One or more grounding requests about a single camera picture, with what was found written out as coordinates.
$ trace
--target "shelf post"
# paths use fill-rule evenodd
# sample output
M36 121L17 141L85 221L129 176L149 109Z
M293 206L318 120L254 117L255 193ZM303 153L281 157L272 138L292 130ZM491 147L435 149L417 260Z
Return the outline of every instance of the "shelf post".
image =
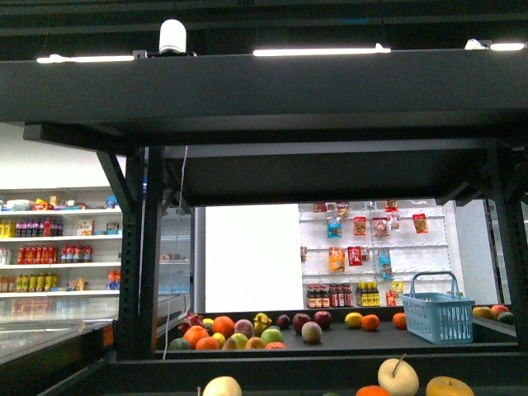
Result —
M144 207L141 296L139 300L139 359L152 359L158 328L159 241L163 212L163 148L148 148L147 194Z
M115 326L115 348L118 360L138 358L139 271L141 258L141 221L143 217L144 149L126 159L126 184L137 205L123 213L121 284L119 317Z
M514 313L519 349L528 351L528 241L522 214L522 183L512 188L519 162L512 148L496 140L488 141L488 159L492 166L493 200L497 208L502 252L506 266L511 311Z

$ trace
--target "orange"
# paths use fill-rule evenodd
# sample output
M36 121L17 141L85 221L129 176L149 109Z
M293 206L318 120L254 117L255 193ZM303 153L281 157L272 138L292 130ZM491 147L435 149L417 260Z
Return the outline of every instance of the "orange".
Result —
M234 322L228 316L218 316L214 318L213 332L219 332L227 340L234 334Z
M405 317L405 313L395 313L393 316L393 323L396 328L407 330L407 318Z
M380 326L380 318L378 318L376 315L365 315L363 318L361 318L361 326L365 330L373 332Z
M190 326L189 330L185 332L183 338L185 338L190 344L192 349L196 349L196 344L201 338L208 337L209 333L202 326Z
M196 343L197 351L220 349L220 343L215 337L203 337Z
M390 396L390 393L378 385L364 386L356 396Z

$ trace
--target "fluorescent light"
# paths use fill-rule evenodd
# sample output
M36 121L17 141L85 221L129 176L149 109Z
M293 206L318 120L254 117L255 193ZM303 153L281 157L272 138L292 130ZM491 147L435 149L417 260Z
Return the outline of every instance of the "fluorescent light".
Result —
M519 51L525 48L524 43L496 43L490 47L494 51Z
M49 58L38 58L36 61L39 64L61 64L63 62L77 62L81 64L92 62L126 62L134 60L133 55L117 55L117 56L78 56L67 58L57 54L52 54Z
M375 48L305 48L305 49L255 49L255 56L306 56L306 55L349 55L387 54L390 48L376 44Z

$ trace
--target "lemon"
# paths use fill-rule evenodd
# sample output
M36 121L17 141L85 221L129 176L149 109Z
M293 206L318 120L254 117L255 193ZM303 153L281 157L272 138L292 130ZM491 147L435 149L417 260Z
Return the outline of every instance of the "lemon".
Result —
M220 349L222 349L222 347L224 346L225 344L225 337L224 337L224 334L220 333L220 332L216 332L215 334L213 334L213 337L216 338L218 340L218 344L220 344Z
M350 312L345 318L345 323L351 328L360 328L362 318L363 315L360 313Z

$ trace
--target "plastic basket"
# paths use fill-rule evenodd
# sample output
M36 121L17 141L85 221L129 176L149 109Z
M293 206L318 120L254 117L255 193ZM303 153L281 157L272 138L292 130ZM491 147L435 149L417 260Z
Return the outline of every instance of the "plastic basket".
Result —
M414 282L419 276L450 275L451 294L416 293ZM474 300L459 296L459 285L448 271L419 272L411 283L411 293L401 295L407 329L433 344L473 342Z

